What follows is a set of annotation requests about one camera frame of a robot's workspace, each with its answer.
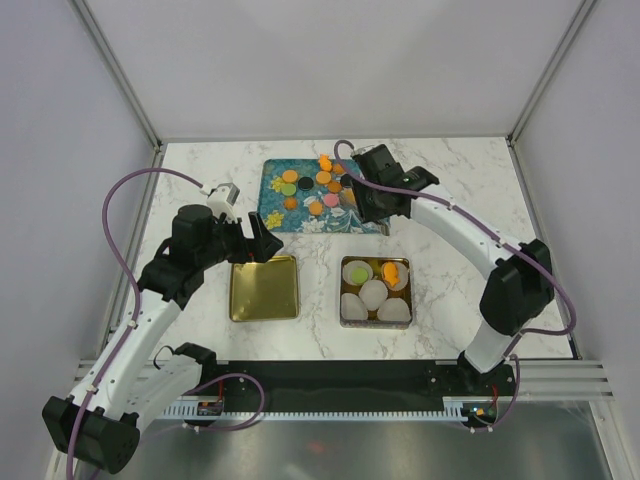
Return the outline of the gold tin lid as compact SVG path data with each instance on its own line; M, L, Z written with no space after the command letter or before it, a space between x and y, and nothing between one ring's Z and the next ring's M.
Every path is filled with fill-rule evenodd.
M295 319L300 311L297 259L274 256L266 263L234 264L229 318L254 322Z

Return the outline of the pink sandwich cookie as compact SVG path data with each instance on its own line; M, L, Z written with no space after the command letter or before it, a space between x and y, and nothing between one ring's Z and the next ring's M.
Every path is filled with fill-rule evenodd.
M335 208L339 205L340 199L337 194L329 193L323 197L324 204L329 208Z

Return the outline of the green sandwich cookie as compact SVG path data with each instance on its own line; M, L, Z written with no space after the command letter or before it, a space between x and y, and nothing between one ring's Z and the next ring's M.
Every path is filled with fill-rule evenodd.
M368 277L368 271L364 268L356 268L351 272L351 280L354 284L363 284Z

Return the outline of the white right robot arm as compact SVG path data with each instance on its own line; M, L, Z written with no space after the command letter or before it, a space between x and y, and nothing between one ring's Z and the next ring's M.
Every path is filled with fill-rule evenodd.
M494 368L517 334L555 298L550 251L538 239L502 237L482 222L423 167L403 169L386 145L351 154L360 173L351 185L360 217L378 221L404 216L436 233L486 280L480 299L482 323L459 358L457 382L469 394L491 386Z

